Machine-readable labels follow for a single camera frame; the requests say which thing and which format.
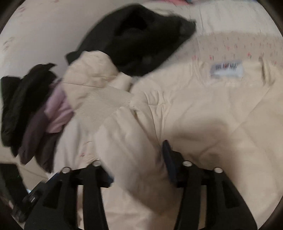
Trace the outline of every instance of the silver screw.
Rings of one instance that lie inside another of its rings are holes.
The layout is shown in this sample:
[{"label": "silver screw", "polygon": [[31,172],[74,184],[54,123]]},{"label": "silver screw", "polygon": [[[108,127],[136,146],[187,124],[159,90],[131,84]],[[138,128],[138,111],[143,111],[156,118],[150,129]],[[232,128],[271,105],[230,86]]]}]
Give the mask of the silver screw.
[{"label": "silver screw", "polygon": [[214,171],[215,171],[216,173],[222,173],[222,172],[223,172],[223,169],[222,169],[222,168],[219,168],[219,167],[216,167],[216,168],[214,168]]},{"label": "silver screw", "polygon": [[190,162],[190,161],[183,161],[183,165],[186,166],[186,167],[191,167],[193,165],[193,163]]},{"label": "silver screw", "polygon": [[71,171],[71,168],[70,167],[64,167],[62,168],[61,172],[62,173],[69,173]]},{"label": "silver screw", "polygon": [[100,161],[94,161],[92,163],[93,166],[101,166],[101,162]]}]

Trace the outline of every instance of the black device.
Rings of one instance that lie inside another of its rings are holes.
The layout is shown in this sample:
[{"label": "black device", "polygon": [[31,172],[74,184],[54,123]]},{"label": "black device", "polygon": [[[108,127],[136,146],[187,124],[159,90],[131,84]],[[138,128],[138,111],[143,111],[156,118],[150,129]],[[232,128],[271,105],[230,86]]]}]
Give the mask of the black device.
[{"label": "black device", "polygon": [[[174,230],[198,229],[202,185],[207,187],[206,227],[203,230],[257,230],[245,201],[221,168],[205,170],[185,161],[181,153],[171,149],[168,141],[163,142],[161,152],[171,182],[184,188]],[[19,198],[20,194],[15,196],[11,190],[13,183],[17,188],[23,188],[15,167],[0,164],[1,175],[7,174],[3,169],[14,170],[10,177],[0,176],[0,189],[5,191],[2,193],[5,197],[16,203],[11,214],[18,221],[25,220],[25,230],[79,229],[76,218],[78,185],[83,185],[85,230],[108,230],[100,188],[108,188],[113,180],[100,161],[94,161],[84,169],[65,167],[23,198]]]}]

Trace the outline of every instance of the clothing tag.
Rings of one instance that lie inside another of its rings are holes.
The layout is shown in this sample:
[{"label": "clothing tag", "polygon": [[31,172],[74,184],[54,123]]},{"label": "clothing tag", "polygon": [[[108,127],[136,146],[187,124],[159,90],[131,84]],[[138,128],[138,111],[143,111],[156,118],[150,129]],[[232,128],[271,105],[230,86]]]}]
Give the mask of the clothing tag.
[{"label": "clothing tag", "polygon": [[214,64],[210,69],[211,77],[243,77],[242,61],[228,61]]}]

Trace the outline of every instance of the pile of clothes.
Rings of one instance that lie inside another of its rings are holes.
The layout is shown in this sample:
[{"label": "pile of clothes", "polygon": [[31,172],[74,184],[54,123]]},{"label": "pile of clothes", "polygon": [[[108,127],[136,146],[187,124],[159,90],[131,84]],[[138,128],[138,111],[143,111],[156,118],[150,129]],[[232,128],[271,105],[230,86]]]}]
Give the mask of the pile of clothes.
[{"label": "pile of clothes", "polygon": [[[110,57],[118,71],[143,76],[167,60],[195,28],[194,22],[179,16],[162,16],[133,4],[104,17],[66,59],[71,64],[83,51],[99,50]],[[61,79],[50,71],[53,66],[39,64],[23,78],[1,79],[3,145],[11,147],[23,164],[35,156],[49,173],[58,140],[74,115]]]}]

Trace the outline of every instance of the white tag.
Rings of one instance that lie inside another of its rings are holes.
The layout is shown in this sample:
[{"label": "white tag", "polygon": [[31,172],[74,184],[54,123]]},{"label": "white tag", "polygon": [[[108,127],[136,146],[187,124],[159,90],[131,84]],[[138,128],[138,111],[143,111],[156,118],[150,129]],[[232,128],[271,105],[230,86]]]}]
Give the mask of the white tag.
[{"label": "white tag", "polygon": [[242,61],[227,61],[214,64],[210,69],[211,77],[243,77],[244,68]]}]

